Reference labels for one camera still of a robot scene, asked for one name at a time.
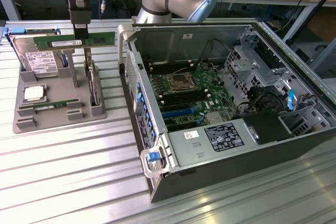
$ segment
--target metal bracket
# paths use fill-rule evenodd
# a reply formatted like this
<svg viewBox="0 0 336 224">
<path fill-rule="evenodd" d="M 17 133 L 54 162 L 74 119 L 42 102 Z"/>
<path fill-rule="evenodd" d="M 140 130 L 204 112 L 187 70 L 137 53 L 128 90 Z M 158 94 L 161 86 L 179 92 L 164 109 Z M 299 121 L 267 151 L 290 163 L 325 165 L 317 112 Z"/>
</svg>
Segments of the metal bracket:
<svg viewBox="0 0 336 224">
<path fill-rule="evenodd" d="M 121 73 L 123 41 L 129 41 L 135 34 L 134 27 L 130 23 L 121 24 L 118 26 L 118 68 Z"/>
<path fill-rule="evenodd" d="M 159 176 L 160 174 L 164 174 L 169 172 L 169 166 L 168 166 L 168 162 L 166 163 L 166 166 L 164 168 L 158 169 L 158 170 L 150 170 L 149 166 L 148 166 L 148 162 L 147 162 L 147 155 L 153 152 L 160 152 L 160 155 L 162 156 L 162 152 L 160 151 L 160 147 L 157 145 L 153 148 L 147 149 L 147 150 L 143 150 L 140 154 L 140 160 L 142 163 L 142 167 L 144 170 L 144 174 L 147 178 L 155 178 L 157 176 Z"/>
</svg>

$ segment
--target slotted metal surface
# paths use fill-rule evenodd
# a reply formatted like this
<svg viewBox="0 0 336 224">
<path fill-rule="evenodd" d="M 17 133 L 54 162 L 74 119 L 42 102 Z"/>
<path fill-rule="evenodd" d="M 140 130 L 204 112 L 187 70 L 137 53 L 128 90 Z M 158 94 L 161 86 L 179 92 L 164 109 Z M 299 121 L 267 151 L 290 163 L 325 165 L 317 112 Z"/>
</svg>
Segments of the slotted metal surface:
<svg viewBox="0 0 336 224">
<path fill-rule="evenodd" d="M 131 56 L 127 55 L 126 57 L 126 72 L 127 72 L 127 76 L 128 76 L 128 81 L 129 81 L 129 86 L 131 87 L 133 96 L 137 96 L 137 79 L 136 79 L 136 73 L 134 70 L 134 66 L 131 60 Z"/>
<path fill-rule="evenodd" d="M 92 22 L 116 31 L 120 22 Z M 54 27 L 70 22 L 10 22 Z M 336 217 L 336 141 L 300 159 L 150 203 L 117 71 L 117 49 L 93 49 L 108 117 L 98 122 L 12 133 L 19 62 L 0 47 L 0 223 L 325 223 Z M 83 62 L 82 50 L 74 61 Z"/>
</svg>

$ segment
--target metal handle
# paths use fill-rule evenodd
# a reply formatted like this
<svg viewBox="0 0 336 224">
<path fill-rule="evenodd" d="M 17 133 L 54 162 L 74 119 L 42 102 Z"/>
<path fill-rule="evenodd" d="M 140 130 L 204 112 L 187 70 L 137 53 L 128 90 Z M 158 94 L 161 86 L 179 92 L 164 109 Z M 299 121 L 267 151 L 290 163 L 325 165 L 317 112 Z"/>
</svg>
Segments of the metal handle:
<svg viewBox="0 0 336 224">
<path fill-rule="evenodd" d="M 148 167 L 148 162 L 146 158 L 147 154 L 150 154 L 152 152 L 159 152 L 159 151 L 160 151 L 160 147 L 155 146 L 153 148 L 143 150 L 140 154 L 140 159 L 141 159 L 142 167 L 144 170 L 144 174 L 147 178 L 154 178 L 154 177 L 159 176 L 160 174 L 169 172 L 168 164 L 166 164 L 165 168 L 162 168 L 159 170 L 150 170 L 150 168 Z"/>
</svg>

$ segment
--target circuit board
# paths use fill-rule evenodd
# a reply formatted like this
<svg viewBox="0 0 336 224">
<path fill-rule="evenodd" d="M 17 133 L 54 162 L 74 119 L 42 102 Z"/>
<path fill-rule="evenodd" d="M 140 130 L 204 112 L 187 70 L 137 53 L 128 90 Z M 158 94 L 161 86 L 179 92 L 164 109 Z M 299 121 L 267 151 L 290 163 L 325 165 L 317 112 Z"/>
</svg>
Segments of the circuit board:
<svg viewBox="0 0 336 224">
<path fill-rule="evenodd" d="M 85 48 L 115 46 L 115 32 L 89 33 L 87 39 L 75 39 L 74 35 L 50 35 L 34 37 L 36 48 L 39 51 L 59 50 L 67 48 Z"/>
<path fill-rule="evenodd" d="M 234 105 L 228 92 L 223 87 L 224 83 L 220 81 L 220 77 L 218 77 L 216 70 L 213 68 L 205 70 L 202 67 L 197 67 L 195 70 L 190 72 L 150 76 L 150 82 L 156 98 L 162 94 L 182 94 L 184 92 L 188 92 L 187 90 L 177 91 L 176 85 L 173 87 L 171 81 L 172 75 L 178 74 L 182 76 L 183 80 L 185 80 L 184 84 L 186 84 L 184 86 L 180 86 L 181 88 L 188 87 L 190 90 L 207 89 L 211 96 L 202 101 L 189 102 L 188 104 L 193 110 L 192 114 L 164 118 L 168 129 L 174 125 L 186 125 L 189 122 L 197 122 L 197 126 L 209 125 L 210 121 L 207 120 L 206 115 L 215 111 L 218 112 L 224 122 L 231 120 L 233 115 L 236 113 L 236 106 Z M 165 106 L 160 102 L 158 102 L 158 104 L 162 112 Z"/>
<path fill-rule="evenodd" d="M 21 109 L 33 108 L 35 111 L 59 109 L 66 107 L 68 102 L 77 102 L 77 101 L 78 99 L 59 101 L 59 102 L 43 102 L 26 106 L 20 106 L 19 109 L 21 110 Z"/>
</svg>

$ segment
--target sticker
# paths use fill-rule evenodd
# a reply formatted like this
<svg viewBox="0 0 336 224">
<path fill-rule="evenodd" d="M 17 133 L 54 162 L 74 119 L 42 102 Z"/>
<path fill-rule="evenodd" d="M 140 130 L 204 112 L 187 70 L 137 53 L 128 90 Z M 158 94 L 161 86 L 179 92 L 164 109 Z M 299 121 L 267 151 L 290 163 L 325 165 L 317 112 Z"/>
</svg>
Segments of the sticker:
<svg viewBox="0 0 336 224">
<path fill-rule="evenodd" d="M 81 40 L 69 40 L 69 41 L 54 41 L 51 43 L 53 47 L 71 47 L 82 45 Z"/>
<path fill-rule="evenodd" d="M 195 137 L 199 137 L 199 134 L 197 131 L 189 131 L 189 132 L 184 132 L 185 139 L 191 139 Z"/>
<path fill-rule="evenodd" d="M 139 131 L 141 134 L 141 138 L 143 141 L 143 145 L 145 149 L 149 149 L 152 148 L 154 146 L 153 141 L 151 141 L 151 139 L 148 137 L 148 133 L 146 130 L 146 124 L 145 121 L 143 119 L 142 115 L 137 115 L 136 120 L 138 122 L 138 127 L 139 127 Z"/>
<path fill-rule="evenodd" d="M 54 109 L 55 106 L 50 105 L 50 106 L 44 106 L 44 107 L 38 107 L 38 108 L 34 108 L 35 111 L 41 111 L 41 110 L 52 110 Z"/>
<path fill-rule="evenodd" d="M 183 35 L 183 39 L 192 39 L 193 38 L 193 34 L 184 34 Z"/>
<path fill-rule="evenodd" d="M 26 57 L 32 71 L 37 73 L 57 72 L 54 54 L 48 52 L 27 52 Z"/>
<path fill-rule="evenodd" d="M 243 146 L 236 128 L 232 123 L 205 128 L 205 133 L 216 152 L 225 151 L 231 148 Z"/>
</svg>

